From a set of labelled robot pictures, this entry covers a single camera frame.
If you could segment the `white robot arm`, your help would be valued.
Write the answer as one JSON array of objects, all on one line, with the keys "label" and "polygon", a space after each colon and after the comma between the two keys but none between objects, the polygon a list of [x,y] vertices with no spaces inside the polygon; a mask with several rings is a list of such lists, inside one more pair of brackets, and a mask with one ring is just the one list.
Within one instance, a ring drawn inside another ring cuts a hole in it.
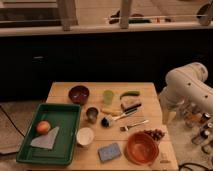
[{"label": "white robot arm", "polygon": [[159,94],[162,122],[167,124],[173,111],[185,100],[194,102],[201,110],[213,115],[213,88],[205,84],[207,68],[193,62],[170,70],[165,77],[166,86]]}]

